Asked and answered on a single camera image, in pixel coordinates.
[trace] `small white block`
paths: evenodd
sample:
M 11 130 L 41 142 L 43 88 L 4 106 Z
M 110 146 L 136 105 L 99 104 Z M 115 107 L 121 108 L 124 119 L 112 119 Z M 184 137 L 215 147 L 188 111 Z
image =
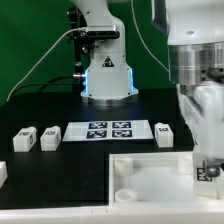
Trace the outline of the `small white block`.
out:
M 61 129 L 57 126 L 47 128 L 40 138 L 42 151 L 56 151 L 61 141 Z
M 8 177 L 8 174 L 6 170 L 6 164 L 5 162 L 0 162 L 0 188 L 4 184 L 7 177 Z
M 28 152 L 37 141 L 37 130 L 34 127 L 23 128 L 13 138 L 15 152 Z
M 160 148 L 173 147 L 173 132 L 168 124 L 155 125 L 155 139 Z

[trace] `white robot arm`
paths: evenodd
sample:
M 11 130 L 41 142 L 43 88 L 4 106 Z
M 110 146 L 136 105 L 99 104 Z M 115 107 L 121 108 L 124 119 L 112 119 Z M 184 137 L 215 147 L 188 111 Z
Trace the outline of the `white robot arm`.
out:
M 211 185 L 224 162 L 224 1 L 153 0 L 152 6 L 154 24 L 169 34 L 170 81 L 195 139 L 195 190 L 216 197 Z
M 126 63 L 123 23 L 111 15 L 107 0 L 72 2 L 87 23 L 86 32 L 81 32 L 80 38 L 94 40 L 82 100 L 99 106 L 120 105 L 130 101 L 138 91 L 133 86 L 132 69 Z

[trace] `green backdrop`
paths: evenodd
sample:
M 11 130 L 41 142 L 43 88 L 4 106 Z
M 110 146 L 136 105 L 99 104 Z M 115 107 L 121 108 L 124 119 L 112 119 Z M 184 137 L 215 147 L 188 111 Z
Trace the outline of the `green backdrop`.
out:
M 135 0 L 134 4 L 146 44 L 167 66 L 167 37 L 151 24 L 151 1 Z M 13 86 L 70 29 L 66 13 L 72 6 L 69 0 L 0 0 L 0 105 L 6 102 Z M 174 88 L 168 73 L 141 44 L 133 24 L 130 1 L 110 3 L 109 8 L 126 26 L 127 62 L 134 69 L 135 86 L 141 89 Z M 64 40 L 23 84 L 45 83 L 73 71 L 72 45 Z M 26 88 L 23 92 L 37 91 L 38 88 Z M 71 91 L 71 88 L 57 86 L 47 88 L 47 91 Z

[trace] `white cylinder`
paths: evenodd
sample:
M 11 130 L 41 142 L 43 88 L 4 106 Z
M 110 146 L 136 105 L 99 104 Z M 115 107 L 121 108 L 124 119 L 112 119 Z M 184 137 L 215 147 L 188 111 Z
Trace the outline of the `white cylinder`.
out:
M 178 171 L 182 174 L 193 173 L 193 158 L 192 155 L 181 155 L 178 158 Z
M 130 176 L 133 173 L 133 159 L 131 157 L 117 158 L 114 160 L 114 168 L 118 176 Z
M 137 202 L 138 194 L 131 189 L 121 189 L 115 193 L 115 201 L 121 203 Z

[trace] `black logo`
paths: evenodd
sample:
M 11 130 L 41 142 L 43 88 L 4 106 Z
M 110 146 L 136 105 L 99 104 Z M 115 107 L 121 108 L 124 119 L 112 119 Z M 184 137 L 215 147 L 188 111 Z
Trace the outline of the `black logo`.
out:
M 112 62 L 112 60 L 110 59 L 109 56 L 107 56 L 105 62 L 103 63 L 103 66 L 102 67 L 114 67 L 114 64 Z

